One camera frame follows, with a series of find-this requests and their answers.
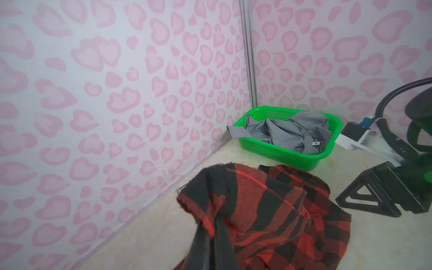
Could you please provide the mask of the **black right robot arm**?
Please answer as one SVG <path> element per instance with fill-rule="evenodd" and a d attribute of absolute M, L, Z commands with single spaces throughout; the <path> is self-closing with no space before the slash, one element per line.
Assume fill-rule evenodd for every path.
<path fill-rule="evenodd" d="M 342 208 L 388 217 L 401 211 L 422 214 L 432 205 L 432 148 L 419 144 L 422 131 L 432 133 L 432 90 L 414 97 L 405 107 L 410 119 L 407 139 L 393 133 L 384 110 L 390 101 L 415 87 L 431 84 L 430 78 L 397 88 L 379 103 L 372 118 L 350 121 L 336 142 L 343 148 L 363 150 L 385 159 L 385 163 L 363 171 L 337 198 Z"/>

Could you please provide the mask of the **red black plaid shirt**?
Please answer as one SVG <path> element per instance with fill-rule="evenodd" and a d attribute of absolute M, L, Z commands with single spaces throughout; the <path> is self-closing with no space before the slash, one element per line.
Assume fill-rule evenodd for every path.
<path fill-rule="evenodd" d="M 286 165 L 210 166 L 177 201 L 212 237 L 223 217 L 240 270 L 334 270 L 351 235 L 352 217 L 329 186 Z"/>

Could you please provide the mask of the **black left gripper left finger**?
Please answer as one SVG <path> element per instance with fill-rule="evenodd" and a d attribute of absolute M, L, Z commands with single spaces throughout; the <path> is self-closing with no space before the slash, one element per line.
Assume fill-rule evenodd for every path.
<path fill-rule="evenodd" d="M 214 237 L 210 236 L 205 226 L 200 222 L 193 238 L 189 255 L 188 270 L 215 270 Z"/>

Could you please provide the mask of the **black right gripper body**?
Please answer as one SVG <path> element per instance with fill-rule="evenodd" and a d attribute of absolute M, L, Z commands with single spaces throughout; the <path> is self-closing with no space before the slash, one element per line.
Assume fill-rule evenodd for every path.
<path fill-rule="evenodd" d="M 417 162 L 403 161 L 391 168 L 396 187 L 392 199 L 404 211 L 427 213 L 432 206 L 432 155 L 421 154 Z"/>

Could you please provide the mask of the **green plastic basket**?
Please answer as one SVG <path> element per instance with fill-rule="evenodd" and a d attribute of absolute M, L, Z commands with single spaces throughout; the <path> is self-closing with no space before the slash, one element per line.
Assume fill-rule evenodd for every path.
<path fill-rule="evenodd" d="M 245 124 L 245 118 L 250 115 L 255 120 L 261 121 L 266 118 L 277 119 L 277 120 L 288 120 L 294 114 L 298 112 L 312 112 L 313 111 L 302 111 L 288 108 L 278 108 L 270 106 L 260 106 L 249 110 L 243 117 L 241 117 L 234 125 L 235 127 L 243 126 Z M 311 171 L 315 169 L 320 160 L 326 158 L 332 153 L 335 146 L 335 141 L 338 138 L 342 128 L 343 122 L 336 116 L 325 113 L 318 113 L 328 118 L 328 127 L 332 131 L 330 142 L 327 144 L 324 151 L 317 155 L 306 155 L 296 153 L 291 150 L 287 150 L 281 147 L 277 147 L 271 144 L 260 142 L 251 138 L 240 138 L 239 142 L 243 149 L 251 151 L 253 153 L 268 157 L 276 160 L 283 164 L 291 167 L 296 167 L 303 171 Z"/>

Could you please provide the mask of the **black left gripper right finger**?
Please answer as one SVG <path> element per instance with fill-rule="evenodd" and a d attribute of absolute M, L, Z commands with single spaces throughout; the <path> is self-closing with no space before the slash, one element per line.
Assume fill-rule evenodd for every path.
<path fill-rule="evenodd" d="M 216 270 L 240 269 L 223 217 L 216 218 L 216 232 L 214 235 L 214 266 Z"/>

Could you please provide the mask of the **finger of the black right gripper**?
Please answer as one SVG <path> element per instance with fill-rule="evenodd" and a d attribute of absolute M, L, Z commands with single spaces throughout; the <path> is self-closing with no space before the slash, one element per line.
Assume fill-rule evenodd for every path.
<path fill-rule="evenodd" d="M 393 199 L 398 178 L 394 166 L 385 162 L 363 171 L 337 198 L 341 208 L 398 218 L 402 215 Z"/>

